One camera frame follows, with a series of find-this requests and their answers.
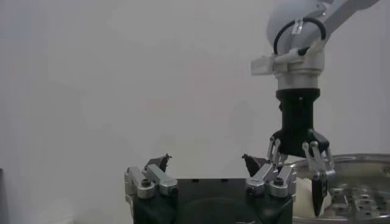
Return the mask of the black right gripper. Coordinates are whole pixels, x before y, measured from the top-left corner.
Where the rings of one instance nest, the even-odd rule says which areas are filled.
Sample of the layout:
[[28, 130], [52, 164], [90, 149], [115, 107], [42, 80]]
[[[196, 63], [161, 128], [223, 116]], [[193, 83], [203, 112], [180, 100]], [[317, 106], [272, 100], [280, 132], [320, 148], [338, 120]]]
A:
[[270, 138], [267, 152], [268, 161], [275, 166], [284, 165], [287, 155], [306, 157], [316, 217], [320, 216], [324, 198], [328, 195], [328, 181], [335, 175], [330, 143], [314, 129], [314, 102], [320, 94], [319, 88], [276, 91], [282, 127]]

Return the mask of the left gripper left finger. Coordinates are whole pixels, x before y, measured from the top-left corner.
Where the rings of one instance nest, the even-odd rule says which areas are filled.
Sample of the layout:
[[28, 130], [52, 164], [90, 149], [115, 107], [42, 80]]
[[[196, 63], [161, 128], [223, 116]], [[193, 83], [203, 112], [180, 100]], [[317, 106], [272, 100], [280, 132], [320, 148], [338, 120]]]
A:
[[141, 169], [130, 166], [124, 172], [124, 191], [126, 202], [134, 197], [150, 199], [155, 195], [172, 197], [177, 194], [177, 180], [166, 174], [166, 168], [171, 156], [167, 153], [158, 158], [150, 159]]

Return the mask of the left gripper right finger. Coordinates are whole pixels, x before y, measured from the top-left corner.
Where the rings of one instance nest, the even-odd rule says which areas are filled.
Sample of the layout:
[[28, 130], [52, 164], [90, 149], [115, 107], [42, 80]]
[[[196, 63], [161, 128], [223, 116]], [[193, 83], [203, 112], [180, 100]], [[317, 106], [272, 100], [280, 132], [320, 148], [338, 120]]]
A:
[[246, 192], [259, 196], [268, 192], [273, 197], [296, 197], [296, 171], [289, 165], [275, 165], [265, 158], [244, 154], [249, 178], [246, 178]]

